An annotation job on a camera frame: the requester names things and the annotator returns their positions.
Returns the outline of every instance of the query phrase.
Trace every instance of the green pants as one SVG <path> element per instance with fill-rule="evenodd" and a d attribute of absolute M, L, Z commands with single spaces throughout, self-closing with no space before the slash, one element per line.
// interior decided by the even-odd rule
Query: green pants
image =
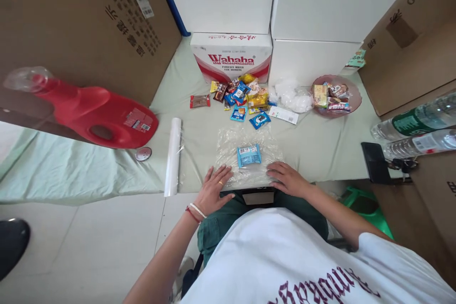
<path fill-rule="evenodd" d="M 234 193 L 235 198 L 229 201 L 222 209 L 210 214 L 199 226 L 198 249 L 204 256 L 204 266 L 206 266 L 215 247 L 217 247 L 232 224 L 251 210 L 244 201 L 240 190 L 224 191 L 220 196 L 224 197 L 230 193 Z M 276 190 L 274 192 L 274 203 L 271 204 L 271 207 L 287 208 L 311 225 L 323 239 L 326 240 L 328 238 L 328 224 L 325 217 L 306 200 Z"/>

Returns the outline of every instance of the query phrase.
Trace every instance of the phone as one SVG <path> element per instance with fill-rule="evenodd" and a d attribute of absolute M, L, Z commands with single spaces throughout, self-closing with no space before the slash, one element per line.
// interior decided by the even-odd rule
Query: phone
<path fill-rule="evenodd" d="M 362 142 L 361 147 L 370 181 L 377 184 L 391 184 L 388 162 L 385 160 L 380 144 Z"/>

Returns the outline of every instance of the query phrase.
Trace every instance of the bracelet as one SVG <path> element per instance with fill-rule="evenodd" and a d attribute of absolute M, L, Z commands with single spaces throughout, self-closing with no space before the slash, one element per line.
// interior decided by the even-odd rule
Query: bracelet
<path fill-rule="evenodd" d="M 193 203 L 190 203 L 189 206 L 191 206 L 193 209 L 195 209 L 198 214 L 200 214 L 202 217 L 204 217 L 205 219 L 207 219 L 208 217 L 206 215 L 203 214 L 203 212 L 201 210 L 198 209 L 198 207 L 196 205 L 194 205 Z"/>
<path fill-rule="evenodd" d="M 196 216 L 195 216 L 195 215 L 193 215 L 193 213 L 191 212 L 191 210 L 190 210 L 190 208 L 189 208 L 189 207 L 187 207 L 187 209 L 185 209 L 185 211 L 188 211 L 188 212 L 189 212 L 189 214 L 190 214 L 190 215 L 191 215 L 191 216 L 192 216 L 192 217 L 195 219 L 195 221 L 196 221 L 196 222 L 197 222 L 199 225 L 201 224 L 201 221 L 200 221 L 200 220 L 198 220 L 198 219 L 196 218 Z"/>

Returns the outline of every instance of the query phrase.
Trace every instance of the white beaded bracelet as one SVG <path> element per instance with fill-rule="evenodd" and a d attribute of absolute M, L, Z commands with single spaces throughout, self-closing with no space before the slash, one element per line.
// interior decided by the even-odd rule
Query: white beaded bracelet
<path fill-rule="evenodd" d="M 193 203 L 190 203 L 189 206 L 191 206 L 193 209 L 195 209 L 198 214 L 200 214 L 203 218 L 207 219 L 208 217 L 206 215 L 203 214 L 203 212 L 198 209 L 198 207 L 196 205 L 194 205 Z"/>

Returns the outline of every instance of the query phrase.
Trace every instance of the green stool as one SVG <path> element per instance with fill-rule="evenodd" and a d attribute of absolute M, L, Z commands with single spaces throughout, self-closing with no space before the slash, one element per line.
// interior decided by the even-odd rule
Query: green stool
<path fill-rule="evenodd" d="M 351 192 L 351 194 L 342 202 L 347 208 L 351 208 L 355 201 L 360 198 L 360 197 L 366 197 L 375 203 L 377 203 L 377 199 L 375 198 L 374 194 L 371 192 L 366 192 L 362 191 L 359 189 L 356 189 L 354 187 L 348 187 L 347 191 Z M 386 223 L 385 217 L 383 216 L 383 213 L 381 212 L 380 206 L 371 214 L 364 214 L 357 212 L 358 215 L 362 216 L 363 218 L 366 219 L 369 223 L 373 224 L 375 227 L 377 227 L 380 231 L 388 235 L 391 239 L 394 240 L 393 235 L 391 234 L 391 230 L 388 227 L 388 223 Z"/>

